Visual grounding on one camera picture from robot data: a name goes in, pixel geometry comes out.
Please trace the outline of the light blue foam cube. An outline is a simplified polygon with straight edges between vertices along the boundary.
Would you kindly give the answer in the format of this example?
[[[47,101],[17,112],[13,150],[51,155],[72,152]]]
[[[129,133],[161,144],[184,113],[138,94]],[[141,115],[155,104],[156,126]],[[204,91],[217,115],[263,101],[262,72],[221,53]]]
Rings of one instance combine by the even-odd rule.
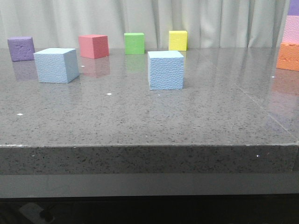
[[[184,56],[179,51],[148,52],[150,90],[180,90],[184,83]]]
[[[79,76],[77,53],[72,48],[48,48],[34,53],[40,83],[69,83]]]

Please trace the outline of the green foam cube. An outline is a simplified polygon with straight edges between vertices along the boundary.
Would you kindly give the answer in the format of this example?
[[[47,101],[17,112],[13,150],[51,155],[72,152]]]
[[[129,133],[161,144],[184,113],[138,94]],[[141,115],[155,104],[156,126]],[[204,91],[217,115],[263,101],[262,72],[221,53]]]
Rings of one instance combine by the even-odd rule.
[[[124,33],[125,54],[144,54],[145,37],[144,33]]]

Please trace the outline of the yellow foam cube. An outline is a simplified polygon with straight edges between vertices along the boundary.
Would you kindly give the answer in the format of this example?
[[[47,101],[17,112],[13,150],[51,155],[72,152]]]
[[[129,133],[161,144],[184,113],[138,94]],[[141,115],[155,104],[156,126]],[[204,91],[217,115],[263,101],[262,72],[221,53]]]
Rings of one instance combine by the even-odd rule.
[[[169,31],[168,50],[186,51],[188,33],[185,30]]]

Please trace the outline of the pink foam cube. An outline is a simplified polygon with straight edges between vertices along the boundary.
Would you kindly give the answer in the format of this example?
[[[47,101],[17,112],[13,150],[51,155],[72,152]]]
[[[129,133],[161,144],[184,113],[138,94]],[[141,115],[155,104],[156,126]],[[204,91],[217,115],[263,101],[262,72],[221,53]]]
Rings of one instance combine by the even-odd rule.
[[[107,35],[80,35],[78,42],[81,57],[97,59],[109,56]]]

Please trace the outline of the white curtain backdrop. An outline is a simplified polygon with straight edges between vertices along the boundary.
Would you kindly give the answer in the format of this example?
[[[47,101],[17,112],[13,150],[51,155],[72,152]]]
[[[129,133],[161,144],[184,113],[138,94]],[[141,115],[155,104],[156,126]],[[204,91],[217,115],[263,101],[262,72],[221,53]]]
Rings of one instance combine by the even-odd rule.
[[[107,35],[111,48],[124,34],[142,32],[146,48],[167,48],[170,30],[185,30],[189,48],[276,47],[287,0],[3,0],[0,45],[31,36],[37,48],[76,48],[80,35]]]

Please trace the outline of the purple foam cube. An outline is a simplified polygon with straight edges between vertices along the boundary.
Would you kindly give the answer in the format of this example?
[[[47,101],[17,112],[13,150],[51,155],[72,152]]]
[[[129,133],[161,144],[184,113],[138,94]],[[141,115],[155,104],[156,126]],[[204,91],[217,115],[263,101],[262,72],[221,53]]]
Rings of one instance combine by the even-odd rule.
[[[34,60],[35,47],[33,37],[10,37],[8,38],[7,43],[13,62]]]

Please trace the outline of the orange foam block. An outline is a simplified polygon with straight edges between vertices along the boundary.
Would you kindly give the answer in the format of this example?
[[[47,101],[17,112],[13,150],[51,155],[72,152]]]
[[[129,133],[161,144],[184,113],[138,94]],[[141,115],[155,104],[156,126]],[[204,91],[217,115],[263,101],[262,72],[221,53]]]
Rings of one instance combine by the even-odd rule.
[[[284,70],[299,70],[299,45],[282,42],[278,53],[277,68]]]

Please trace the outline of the pink foam block stacked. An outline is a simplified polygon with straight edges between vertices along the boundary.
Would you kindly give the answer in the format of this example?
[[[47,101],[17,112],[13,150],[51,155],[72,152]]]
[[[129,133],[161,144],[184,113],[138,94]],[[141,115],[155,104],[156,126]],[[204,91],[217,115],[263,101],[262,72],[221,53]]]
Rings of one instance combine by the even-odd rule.
[[[288,15],[285,22],[285,29],[282,42],[299,43],[299,16]]]

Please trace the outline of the purple foam block top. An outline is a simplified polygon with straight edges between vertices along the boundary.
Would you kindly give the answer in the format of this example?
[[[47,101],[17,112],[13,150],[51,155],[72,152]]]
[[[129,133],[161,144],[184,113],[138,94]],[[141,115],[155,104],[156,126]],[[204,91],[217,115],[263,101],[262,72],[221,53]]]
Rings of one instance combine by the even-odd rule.
[[[299,16],[299,0],[290,0],[288,15]]]

